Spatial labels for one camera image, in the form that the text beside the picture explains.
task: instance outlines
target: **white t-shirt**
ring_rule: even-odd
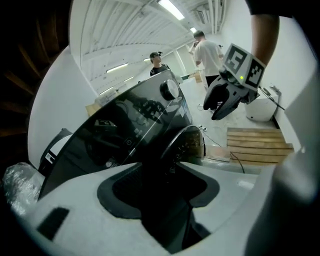
[[[194,60],[196,62],[202,61],[206,77],[219,75],[219,69],[222,67],[219,55],[223,55],[223,53],[219,45],[214,42],[203,40],[195,47]]]

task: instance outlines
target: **machine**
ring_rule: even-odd
[[[252,102],[264,72],[235,45],[223,61],[203,106],[222,102],[213,120]],[[316,152],[304,148],[259,176],[202,166],[202,133],[166,70],[69,138],[20,223],[50,255],[277,255],[310,238],[301,234],[319,212],[319,165],[308,164]]]

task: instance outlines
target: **floor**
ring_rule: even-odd
[[[203,83],[196,83],[194,78],[190,78],[185,80],[180,87],[186,98],[194,125],[202,125],[207,128],[207,131],[204,134],[206,136],[203,136],[206,145],[218,146],[217,144],[219,144],[221,147],[226,148],[228,127],[261,129],[275,128],[272,121],[256,122],[249,120],[246,117],[245,105],[243,103],[240,103],[235,111],[222,120],[211,120],[212,113],[208,110],[203,110],[202,107],[198,106],[198,104],[203,104],[206,96],[206,89]]]

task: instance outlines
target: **man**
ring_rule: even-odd
[[[152,77],[155,74],[158,74],[162,71],[169,70],[170,68],[166,64],[161,64],[161,57],[159,53],[152,52],[150,54],[150,61],[153,64],[153,68],[150,71],[150,77]]]
[[[221,59],[224,57],[220,47],[214,42],[206,40],[205,34],[198,30],[193,34],[198,42],[194,50],[196,66],[202,62],[204,75],[208,87],[219,76],[219,69],[222,67]]]

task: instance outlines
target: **ceiling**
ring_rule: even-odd
[[[101,93],[136,76],[150,63],[151,52],[169,53],[193,40],[190,28],[209,31],[194,8],[208,0],[170,0],[184,15],[178,20],[156,0],[92,0],[85,13],[80,55],[81,69]],[[106,73],[114,67],[128,66]]]

